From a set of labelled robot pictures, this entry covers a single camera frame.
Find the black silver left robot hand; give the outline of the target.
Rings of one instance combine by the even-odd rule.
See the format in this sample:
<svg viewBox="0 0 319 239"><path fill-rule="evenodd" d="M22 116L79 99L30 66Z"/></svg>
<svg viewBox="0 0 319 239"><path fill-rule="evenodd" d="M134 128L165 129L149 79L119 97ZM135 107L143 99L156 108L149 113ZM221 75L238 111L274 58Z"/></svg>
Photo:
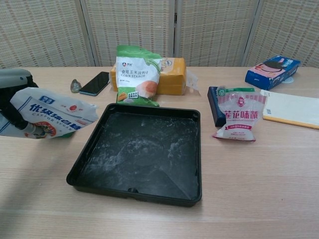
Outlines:
<svg viewBox="0 0 319 239"><path fill-rule="evenodd" d="M38 88L32 74L25 69L0 70L0 113L19 130L26 133L41 132L41 129L24 120L19 111L11 104L14 94L28 87Z"/></svg>

